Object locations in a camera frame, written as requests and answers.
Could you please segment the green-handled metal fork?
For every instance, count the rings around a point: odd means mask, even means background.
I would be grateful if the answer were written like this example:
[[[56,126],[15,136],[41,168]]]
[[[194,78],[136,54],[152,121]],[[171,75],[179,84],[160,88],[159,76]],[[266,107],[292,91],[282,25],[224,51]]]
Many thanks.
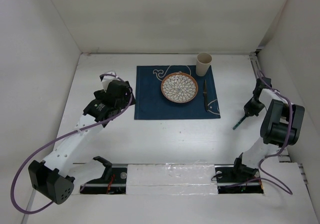
[[[233,127],[232,129],[235,130],[238,128],[238,126],[247,118],[246,115],[244,115]]]

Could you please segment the blue whale cloth napkin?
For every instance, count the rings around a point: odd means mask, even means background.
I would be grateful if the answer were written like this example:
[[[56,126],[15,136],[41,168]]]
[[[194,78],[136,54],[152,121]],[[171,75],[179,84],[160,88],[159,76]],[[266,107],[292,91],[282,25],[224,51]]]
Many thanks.
[[[136,120],[219,119],[220,109],[212,68],[204,77],[196,75],[195,65],[138,66],[136,68],[135,112]],[[169,74],[183,72],[198,84],[196,97],[188,103],[173,103],[161,92],[162,80]],[[208,112],[204,107],[203,84],[206,80]]]

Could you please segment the beige ceramic cup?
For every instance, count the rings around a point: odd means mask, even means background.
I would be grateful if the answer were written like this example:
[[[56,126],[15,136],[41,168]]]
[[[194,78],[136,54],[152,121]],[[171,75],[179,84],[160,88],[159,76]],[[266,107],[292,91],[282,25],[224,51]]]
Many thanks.
[[[199,53],[196,58],[196,74],[197,76],[205,76],[212,63],[212,56],[209,53]]]

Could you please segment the floral orange-rimmed plate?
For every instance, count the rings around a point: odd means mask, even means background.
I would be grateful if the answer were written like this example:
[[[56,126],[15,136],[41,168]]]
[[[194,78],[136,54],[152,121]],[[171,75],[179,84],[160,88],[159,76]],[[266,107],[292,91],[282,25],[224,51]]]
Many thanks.
[[[173,103],[188,103],[198,93],[198,84],[189,74],[175,72],[167,75],[161,82],[163,96]]]

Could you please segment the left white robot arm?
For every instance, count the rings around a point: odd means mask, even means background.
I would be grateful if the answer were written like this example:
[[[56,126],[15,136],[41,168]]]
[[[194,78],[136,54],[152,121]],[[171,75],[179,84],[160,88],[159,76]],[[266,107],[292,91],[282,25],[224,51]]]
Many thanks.
[[[107,182],[112,177],[112,164],[100,156],[73,168],[76,157],[90,140],[135,99],[128,81],[113,80],[106,90],[94,92],[95,99],[83,110],[75,126],[75,134],[62,142],[41,162],[32,161],[28,167],[32,187],[52,202],[60,205],[74,190],[92,180]]]

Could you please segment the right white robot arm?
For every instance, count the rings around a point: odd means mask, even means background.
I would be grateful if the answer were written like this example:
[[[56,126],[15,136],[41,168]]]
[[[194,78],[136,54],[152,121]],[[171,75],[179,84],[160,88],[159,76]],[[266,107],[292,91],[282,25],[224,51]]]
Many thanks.
[[[272,89],[271,79],[256,80],[252,98],[244,105],[244,117],[258,116],[267,109],[260,128],[260,138],[247,151],[240,154],[231,168],[231,175],[237,181],[253,177],[261,160],[274,157],[288,145],[294,145],[300,136],[305,108],[292,104],[278,91]]]

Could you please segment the aluminium side rail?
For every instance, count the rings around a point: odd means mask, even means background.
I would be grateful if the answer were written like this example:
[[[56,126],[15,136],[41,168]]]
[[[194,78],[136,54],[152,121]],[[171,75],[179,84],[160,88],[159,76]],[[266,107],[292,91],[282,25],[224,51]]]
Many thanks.
[[[260,138],[245,152],[248,155],[245,161],[249,167],[257,167],[267,174],[262,169],[263,161],[279,156],[288,145],[294,145],[298,141],[305,108],[292,104],[288,98],[272,88],[271,80],[261,71],[255,52],[251,52],[249,58],[257,79],[259,78],[267,86],[259,96],[266,114],[261,124]]]

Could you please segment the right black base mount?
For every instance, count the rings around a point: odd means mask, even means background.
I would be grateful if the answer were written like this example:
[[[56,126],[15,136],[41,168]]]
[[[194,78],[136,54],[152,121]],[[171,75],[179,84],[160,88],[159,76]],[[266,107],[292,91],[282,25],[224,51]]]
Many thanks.
[[[233,165],[215,165],[215,175],[212,181],[217,183],[218,194],[263,194],[263,188],[260,180],[254,180],[244,184],[251,179],[256,178],[256,173],[259,171],[255,169],[252,174],[240,172],[235,173]]]

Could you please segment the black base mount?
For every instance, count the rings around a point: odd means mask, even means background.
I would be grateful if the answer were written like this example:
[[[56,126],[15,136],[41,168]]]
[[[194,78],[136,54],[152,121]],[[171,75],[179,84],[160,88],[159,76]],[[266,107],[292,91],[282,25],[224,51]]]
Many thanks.
[[[96,156],[93,160],[103,165],[102,175],[90,180],[80,187],[79,193],[85,195],[106,194],[122,195],[126,194],[128,164],[112,164],[110,161]]]
[[[218,194],[263,194],[263,188],[260,180],[254,180],[244,184],[251,179],[256,178],[256,173],[259,171],[255,169],[252,174],[240,172],[235,173],[233,165],[215,165],[215,175],[212,181],[217,183]]]

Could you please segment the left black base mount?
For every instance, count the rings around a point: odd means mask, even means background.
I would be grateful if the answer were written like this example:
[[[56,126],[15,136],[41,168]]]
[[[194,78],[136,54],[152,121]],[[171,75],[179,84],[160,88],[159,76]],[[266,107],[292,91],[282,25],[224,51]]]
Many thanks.
[[[112,164],[110,161],[96,156],[93,160],[103,165],[102,175],[90,180],[80,187],[79,193],[85,195],[106,194],[122,195],[126,194],[128,164]]]

